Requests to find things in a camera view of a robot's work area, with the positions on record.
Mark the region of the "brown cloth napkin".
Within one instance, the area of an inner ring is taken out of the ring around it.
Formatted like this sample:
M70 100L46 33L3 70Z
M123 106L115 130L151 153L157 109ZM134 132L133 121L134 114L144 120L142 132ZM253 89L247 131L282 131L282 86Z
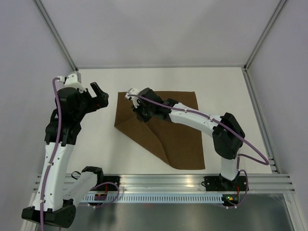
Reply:
M119 92L114 127L165 164L178 170L204 170L202 133L156 117L143 123Z

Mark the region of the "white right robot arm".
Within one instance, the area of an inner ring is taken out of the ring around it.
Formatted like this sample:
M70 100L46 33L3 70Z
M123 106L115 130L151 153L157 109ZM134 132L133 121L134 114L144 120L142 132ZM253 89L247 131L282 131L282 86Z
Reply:
M245 133L230 113L210 116L192 109L177 100L162 100L152 89L130 89L125 98L132 101L132 111L137 119L147 123L151 118L182 124L199 130L213 139L214 149L221 157L221 173L218 181L225 190L238 184L238 151L243 145Z

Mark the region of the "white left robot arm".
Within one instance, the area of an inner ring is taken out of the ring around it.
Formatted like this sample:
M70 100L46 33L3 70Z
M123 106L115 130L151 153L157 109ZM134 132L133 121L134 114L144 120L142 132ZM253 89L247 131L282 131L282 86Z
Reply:
M81 131L86 114L108 106L109 95L96 82L90 84L96 96L88 89L64 87L56 92L56 109L45 129L45 161L38 191L32 205L22 211L22 219L40 225L69 228L83 197L105 185L100 167L86 166L73 185L64 191L64 180L70 156Z

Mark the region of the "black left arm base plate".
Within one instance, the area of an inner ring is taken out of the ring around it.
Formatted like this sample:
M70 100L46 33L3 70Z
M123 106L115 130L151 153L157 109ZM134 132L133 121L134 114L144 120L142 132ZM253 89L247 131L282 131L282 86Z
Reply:
M109 182L100 187L100 191L107 191L107 192L116 192L116 185L120 186L120 176L111 175L111 176L104 176L103 183Z

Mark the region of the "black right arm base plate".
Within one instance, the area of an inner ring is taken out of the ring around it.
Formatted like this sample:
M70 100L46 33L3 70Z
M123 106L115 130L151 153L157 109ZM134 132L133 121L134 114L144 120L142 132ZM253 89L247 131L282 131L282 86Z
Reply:
M248 185L245 176L237 176L230 181L221 175L205 176L201 184L207 192L244 192Z

